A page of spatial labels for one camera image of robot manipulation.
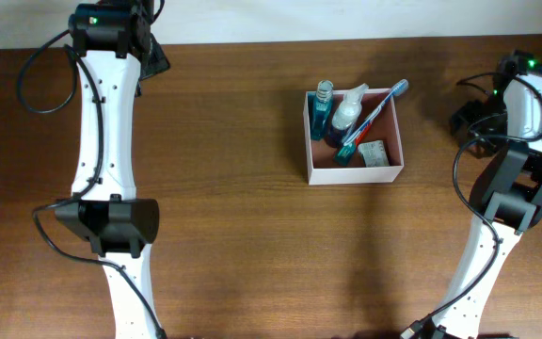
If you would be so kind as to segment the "blue white toothbrush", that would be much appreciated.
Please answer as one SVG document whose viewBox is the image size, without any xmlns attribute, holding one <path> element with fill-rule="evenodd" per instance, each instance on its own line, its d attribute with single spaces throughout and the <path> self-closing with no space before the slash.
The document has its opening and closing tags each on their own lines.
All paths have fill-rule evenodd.
<svg viewBox="0 0 542 339">
<path fill-rule="evenodd" d="M 380 102 L 380 104 L 365 118 L 363 123 L 352 133 L 343 139 L 343 146 L 351 143 L 359 143 L 363 135 L 370 129 L 375 118 L 383 110 L 384 106 L 394 97 L 402 95 L 407 91 L 409 83 L 406 79 L 402 79 L 391 87 L 388 95 Z"/>
</svg>

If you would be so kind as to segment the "clear blue sanitizer bottle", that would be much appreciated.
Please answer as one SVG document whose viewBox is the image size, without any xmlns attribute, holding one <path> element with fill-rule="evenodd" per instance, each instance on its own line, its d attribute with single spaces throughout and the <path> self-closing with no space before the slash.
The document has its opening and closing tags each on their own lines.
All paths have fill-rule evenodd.
<svg viewBox="0 0 542 339">
<path fill-rule="evenodd" d="M 336 109 L 327 134 L 327 144 L 333 148 L 343 145 L 343 140 L 354 130 L 362 110 L 361 101 L 369 86 L 365 83 L 348 90 Z"/>
</svg>

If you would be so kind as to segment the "white open cardboard box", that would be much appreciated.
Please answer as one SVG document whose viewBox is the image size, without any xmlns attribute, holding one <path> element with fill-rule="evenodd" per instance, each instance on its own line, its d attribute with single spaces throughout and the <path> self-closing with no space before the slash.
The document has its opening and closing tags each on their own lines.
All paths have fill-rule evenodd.
<svg viewBox="0 0 542 339">
<path fill-rule="evenodd" d="M 302 113 L 308 183 L 319 186 L 393 182 L 405 164 L 395 100 L 387 102 L 361 140 L 361 143 L 382 140 L 389 164 L 386 167 L 367 167 L 359 152 L 355 151 L 348 165 L 343 167 L 333 160 L 338 151 L 336 148 L 330 147 L 323 139 L 311 139 L 313 95 L 313 91 L 305 93 Z"/>
</svg>

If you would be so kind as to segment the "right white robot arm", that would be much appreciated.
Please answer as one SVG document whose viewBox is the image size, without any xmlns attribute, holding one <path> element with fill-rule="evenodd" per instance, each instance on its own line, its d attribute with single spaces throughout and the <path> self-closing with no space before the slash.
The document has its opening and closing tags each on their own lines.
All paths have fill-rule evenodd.
<svg viewBox="0 0 542 339">
<path fill-rule="evenodd" d="M 450 118 L 459 152 L 490 162 L 470 195 L 470 234 L 439 306 L 402 332 L 404 338 L 475 338 L 488 297 L 510 252 L 542 219 L 542 62 L 515 50 L 489 73 L 485 101 Z"/>
</svg>

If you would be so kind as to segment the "green white soap box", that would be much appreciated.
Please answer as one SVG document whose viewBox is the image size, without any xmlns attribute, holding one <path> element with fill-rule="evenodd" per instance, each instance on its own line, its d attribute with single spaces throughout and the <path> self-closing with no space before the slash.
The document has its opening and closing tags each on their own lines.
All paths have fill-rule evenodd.
<svg viewBox="0 0 542 339">
<path fill-rule="evenodd" d="M 388 167 L 390 165 L 382 140 L 359 144 L 358 153 L 367 168 Z"/>
</svg>

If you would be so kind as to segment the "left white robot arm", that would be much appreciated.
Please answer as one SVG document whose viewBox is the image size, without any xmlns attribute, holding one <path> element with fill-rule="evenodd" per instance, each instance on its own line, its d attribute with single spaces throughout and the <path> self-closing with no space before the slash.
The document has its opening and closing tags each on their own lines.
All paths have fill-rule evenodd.
<svg viewBox="0 0 542 339">
<path fill-rule="evenodd" d="M 56 219 L 94 253 L 109 286 L 118 338 L 164 338 L 153 306 L 151 247 L 159 206 L 139 199 L 132 167 L 134 99 L 155 48 L 153 1 L 81 4 L 69 19 L 81 82 L 80 150 L 72 202 Z"/>
</svg>

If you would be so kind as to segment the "teal toothpaste tube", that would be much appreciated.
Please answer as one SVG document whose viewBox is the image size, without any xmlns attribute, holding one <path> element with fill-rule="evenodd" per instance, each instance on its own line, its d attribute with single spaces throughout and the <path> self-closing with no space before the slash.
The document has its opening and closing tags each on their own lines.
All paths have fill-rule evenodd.
<svg viewBox="0 0 542 339">
<path fill-rule="evenodd" d="M 335 154 L 333 160 L 343 167 L 347 166 L 352 156 L 354 155 L 355 150 L 357 149 L 363 138 L 366 136 L 369 129 L 370 126 L 367 126 L 365 128 L 359 128 L 351 136 L 349 136 L 343 143 L 343 146 L 340 148 L 340 150 L 338 150 L 338 152 Z"/>
</svg>

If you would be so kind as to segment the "teal mouthwash bottle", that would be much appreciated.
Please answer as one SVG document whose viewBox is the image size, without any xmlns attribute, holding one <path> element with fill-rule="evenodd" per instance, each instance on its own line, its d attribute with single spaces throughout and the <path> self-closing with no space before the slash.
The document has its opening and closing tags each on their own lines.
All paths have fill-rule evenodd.
<svg viewBox="0 0 542 339">
<path fill-rule="evenodd" d="M 333 106 L 333 83 L 322 80 L 318 83 L 312 101 L 311 139 L 321 140 L 326 133 L 327 118 Z"/>
</svg>

